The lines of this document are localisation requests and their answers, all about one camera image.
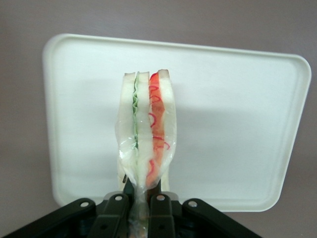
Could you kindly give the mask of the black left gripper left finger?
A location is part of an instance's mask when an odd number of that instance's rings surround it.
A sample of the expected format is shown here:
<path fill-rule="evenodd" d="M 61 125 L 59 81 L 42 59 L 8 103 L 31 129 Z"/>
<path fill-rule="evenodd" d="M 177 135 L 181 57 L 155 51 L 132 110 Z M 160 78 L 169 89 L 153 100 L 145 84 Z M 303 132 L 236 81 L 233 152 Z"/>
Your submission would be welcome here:
<path fill-rule="evenodd" d="M 134 202 L 134 187 L 125 179 L 123 191 L 116 191 L 105 196 L 96 208 L 93 223 L 94 238 L 127 238 L 129 232 L 129 213 Z"/>

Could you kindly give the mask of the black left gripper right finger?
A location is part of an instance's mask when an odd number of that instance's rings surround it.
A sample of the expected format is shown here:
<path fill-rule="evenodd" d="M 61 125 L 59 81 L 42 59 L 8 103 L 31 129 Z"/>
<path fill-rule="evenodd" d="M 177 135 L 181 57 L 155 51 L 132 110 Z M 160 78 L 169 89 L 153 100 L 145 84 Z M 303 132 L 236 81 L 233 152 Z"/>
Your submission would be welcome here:
<path fill-rule="evenodd" d="M 149 238 L 175 238 L 174 218 L 171 199 L 162 193 L 160 182 L 148 190 L 149 205 Z"/>

